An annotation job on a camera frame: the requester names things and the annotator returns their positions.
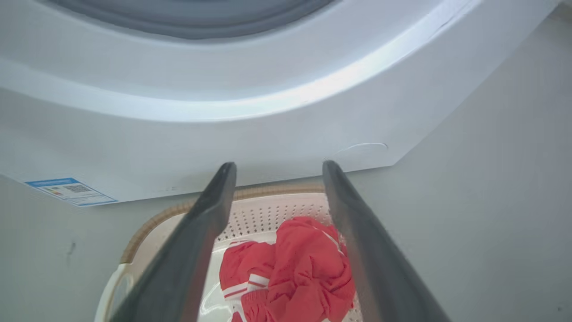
basket rim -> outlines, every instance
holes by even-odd
[[[251,187],[236,190],[233,202],[273,195],[307,193],[325,193],[325,189],[322,184],[273,184],[269,186]],[[169,207],[146,221],[129,240],[121,256],[120,264],[131,264],[135,254],[137,254],[139,246],[141,246],[141,243],[149,233],[167,219],[189,212],[197,198],[198,195],[190,201]]]

white stripe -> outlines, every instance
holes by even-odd
[[[262,287],[254,284],[248,284],[247,293],[254,292],[259,289],[268,289],[268,286]]]
[[[268,283],[270,282],[268,278],[256,274],[251,274],[248,281],[262,284],[264,286],[268,286]]]
[[[340,244],[339,244],[332,236],[330,236],[330,235],[329,235],[328,233],[326,233],[325,231],[323,231],[323,230],[321,230],[321,229],[318,229],[318,228],[316,228],[316,227],[314,227],[314,226],[312,226],[312,228],[314,228],[315,230],[320,230],[326,237],[329,238],[329,240],[331,240],[331,241],[336,245],[336,247],[337,247],[337,252],[345,256],[345,254],[340,250]]]
[[[244,291],[240,292],[240,293],[236,293],[233,294],[229,297],[225,297],[224,300],[225,301],[240,301],[240,299],[243,297],[243,295],[245,295],[246,293],[248,293],[248,288],[245,289]]]
[[[247,288],[247,286],[248,286],[248,282],[247,282],[247,281],[244,282],[244,283],[235,285],[235,286],[231,286],[231,287],[229,287],[229,288],[223,289],[223,295],[228,295],[228,294],[230,294],[230,293],[234,293],[234,292],[236,292],[236,291],[238,291],[238,290],[241,290],[241,289],[243,289],[243,288]]]

sticker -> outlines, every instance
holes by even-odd
[[[26,182],[44,193],[57,197],[76,206],[93,206],[117,202],[101,192],[91,189],[74,178]]]

washing machine door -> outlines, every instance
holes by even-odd
[[[0,172],[92,205],[199,191],[227,160],[239,185],[390,166],[556,4],[4,0]]]

laundry basket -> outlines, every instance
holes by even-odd
[[[171,207],[147,221],[132,237],[121,263],[100,298],[95,322],[107,322],[193,202]],[[225,302],[219,283],[224,252],[232,241],[251,239],[274,243],[276,230],[286,220],[312,217],[331,225],[323,186],[267,186],[235,192],[226,229],[216,238],[198,314],[199,322],[227,322],[232,308]],[[361,322],[358,297],[344,322]]]

